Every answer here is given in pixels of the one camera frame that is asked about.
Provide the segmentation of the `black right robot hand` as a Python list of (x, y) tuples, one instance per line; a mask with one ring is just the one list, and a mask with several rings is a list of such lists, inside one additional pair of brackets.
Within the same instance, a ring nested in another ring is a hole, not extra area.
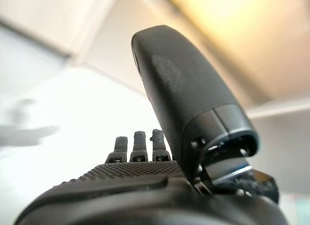
[(104, 164), (32, 201), (17, 225), (285, 225), (273, 177), (252, 168), (259, 135), (201, 52), (161, 25), (131, 48), (161, 126), (118, 137)]

